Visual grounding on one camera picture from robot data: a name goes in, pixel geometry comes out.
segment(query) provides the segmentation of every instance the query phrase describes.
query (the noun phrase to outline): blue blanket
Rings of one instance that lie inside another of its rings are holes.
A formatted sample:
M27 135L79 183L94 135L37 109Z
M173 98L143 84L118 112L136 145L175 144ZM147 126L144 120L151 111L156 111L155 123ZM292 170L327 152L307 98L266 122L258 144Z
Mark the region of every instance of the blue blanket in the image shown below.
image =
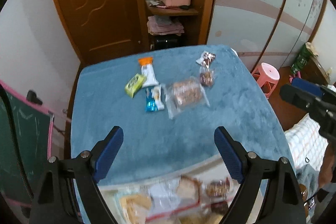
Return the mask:
M138 58L153 56L157 80L168 84L198 77L195 61L204 50L216 54L211 64L215 83L206 89L210 107L199 105L169 120L166 109L145 112L144 90L133 99L126 95L126 83L140 72ZM86 67L75 96L72 157L91 150L114 125L124 130L124 143L99 185L156 177L217 155L213 134L218 126L224 126L247 151L272 160L286 156L294 166L283 130L265 95L241 60L224 45L173 48Z

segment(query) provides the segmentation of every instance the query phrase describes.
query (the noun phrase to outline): snack package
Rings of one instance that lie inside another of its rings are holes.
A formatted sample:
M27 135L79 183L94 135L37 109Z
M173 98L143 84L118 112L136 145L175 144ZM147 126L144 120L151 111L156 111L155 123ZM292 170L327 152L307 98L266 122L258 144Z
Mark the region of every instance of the snack package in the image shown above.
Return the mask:
M204 51L201 54L201 57L196 60L196 63L201 65L201 66L209 68L211 62L215 59L215 57L216 57L215 54L213 54L211 52Z
M230 180L212 181L205 186L205 192L209 198L226 197L230 191Z
M172 85L164 85L163 89L170 119L189 106L197 104L210 106L204 88L195 77Z
M169 219L199 207L200 182L186 176L155 183L148 189L152 207L146 222Z
M214 83L214 70L201 66L199 68L199 81L203 86L212 86Z
M155 78L154 68L153 68L153 58L152 57L144 57L138 59L139 64L141 66L141 74L146 76L146 81L142 84L143 88L152 85L158 85L159 82Z
M145 224L152 201L148 196L134 194L121 197L120 206L125 220L129 224Z
M142 87L145 81L146 76L137 73L125 86L126 93L133 98L134 94Z
M161 102L161 85L146 88L146 102L146 112L165 109L165 105Z

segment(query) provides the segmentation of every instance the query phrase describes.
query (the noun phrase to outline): white wall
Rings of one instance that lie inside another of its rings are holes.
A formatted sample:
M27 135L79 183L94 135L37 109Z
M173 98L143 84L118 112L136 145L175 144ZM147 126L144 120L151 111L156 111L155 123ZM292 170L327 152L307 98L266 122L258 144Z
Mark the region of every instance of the white wall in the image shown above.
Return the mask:
M8 0L0 12L0 79L23 95L36 91L55 111L68 108L80 61L53 0ZM64 129L65 122L55 119ZM54 134L54 144L63 138Z
M330 0L327 2L313 45L319 53L318 61L324 70L333 68L330 84L334 84L336 81L336 10Z

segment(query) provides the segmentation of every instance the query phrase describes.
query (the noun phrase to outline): transparent plastic bag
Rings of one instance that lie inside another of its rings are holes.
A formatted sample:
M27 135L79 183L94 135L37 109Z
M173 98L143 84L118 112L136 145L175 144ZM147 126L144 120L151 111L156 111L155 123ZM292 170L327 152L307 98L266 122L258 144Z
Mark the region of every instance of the transparent plastic bag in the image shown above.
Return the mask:
M212 87L215 80L214 70L201 66L199 68L199 81L203 86Z
M200 182L186 176L153 184L148 189L152 200L146 222L175 218L199 207Z
M170 119L181 113L186 107L197 104L210 106L205 90L195 77L190 77L171 85L163 85Z
M123 217L128 224L145 224L146 217L152 207L152 201L148 195L126 195L119 200Z

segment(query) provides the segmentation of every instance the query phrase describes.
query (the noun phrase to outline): screw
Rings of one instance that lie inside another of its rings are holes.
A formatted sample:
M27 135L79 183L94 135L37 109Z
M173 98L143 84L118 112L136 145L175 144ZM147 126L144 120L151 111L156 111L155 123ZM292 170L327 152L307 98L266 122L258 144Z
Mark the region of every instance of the screw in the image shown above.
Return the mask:
M51 156L49 159L48 159L48 162L50 163L53 163L56 161L56 157L55 156Z
M255 159L257 157L257 154L252 151L248 152L247 155L250 159Z
M88 150L84 150L84 151L81 153L81 157L82 157L82 158L87 158L89 155L90 155L90 151L88 151Z
M281 157L281 161L284 163L284 164L287 164L288 163L288 159L286 157Z

